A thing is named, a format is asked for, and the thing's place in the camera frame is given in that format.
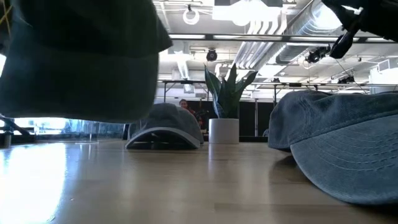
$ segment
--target snake plant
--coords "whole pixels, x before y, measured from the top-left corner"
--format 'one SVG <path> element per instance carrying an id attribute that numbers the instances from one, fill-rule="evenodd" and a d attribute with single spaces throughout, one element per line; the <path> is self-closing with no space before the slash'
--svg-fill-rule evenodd
<path id="1" fill-rule="evenodd" d="M 236 82 L 236 65 L 232 66 L 228 80 L 221 81 L 205 68 L 207 89 L 213 95 L 213 107 L 218 118 L 239 118 L 239 101 L 244 89 L 256 78 L 257 72 L 251 72 L 247 79 Z"/>

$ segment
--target potted plant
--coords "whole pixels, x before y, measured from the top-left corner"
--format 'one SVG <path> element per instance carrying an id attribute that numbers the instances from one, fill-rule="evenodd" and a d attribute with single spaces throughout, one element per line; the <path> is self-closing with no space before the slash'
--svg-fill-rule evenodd
<path id="1" fill-rule="evenodd" d="M 244 89 L 256 78 L 252 72 L 247 79 L 236 82 L 236 65 L 232 66 L 228 80 L 221 81 L 205 68 L 206 85 L 213 95 L 213 107 L 218 119 L 210 119 L 209 143 L 239 144 L 239 101 Z"/>

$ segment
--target table surface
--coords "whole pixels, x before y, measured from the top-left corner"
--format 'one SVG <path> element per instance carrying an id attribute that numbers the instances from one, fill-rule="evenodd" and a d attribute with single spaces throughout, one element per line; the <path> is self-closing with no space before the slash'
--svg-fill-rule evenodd
<path id="1" fill-rule="evenodd" d="M 124 149 L 125 141 L 0 149 L 0 223 L 398 223 L 339 202 L 265 143 Z"/>

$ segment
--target white plant pot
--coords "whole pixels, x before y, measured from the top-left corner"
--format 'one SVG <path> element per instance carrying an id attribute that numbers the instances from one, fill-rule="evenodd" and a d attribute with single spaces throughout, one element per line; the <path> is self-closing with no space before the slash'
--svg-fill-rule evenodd
<path id="1" fill-rule="evenodd" d="M 210 144 L 239 144 L 238 119 L 210 119 Z"/>

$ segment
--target gray baseball cap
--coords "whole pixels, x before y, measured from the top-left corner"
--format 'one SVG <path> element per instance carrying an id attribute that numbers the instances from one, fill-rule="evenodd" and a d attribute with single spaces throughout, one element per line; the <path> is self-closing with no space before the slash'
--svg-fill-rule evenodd
<path id="1" fill-rule="evenodd" d="M 308 179 L 335 198 L 398 203 L 398 92 L 290 92 L 271 114 L 269 147 L 291 152 Z"/>
<path id="2" fill-rule="evenodd" d="M 151 0 L 13 2 L 0 113 L 130 123 L 146 115 L 172 41 Z"/>
<path id="3" fill-rule="evenodd" d="M 146 118 L 130 124 L 128 136 L 126 148 L 137 142 L 166 142 L 198 149 L 204 143 L 194 115 L 170 103 L 154 105 Z"/>

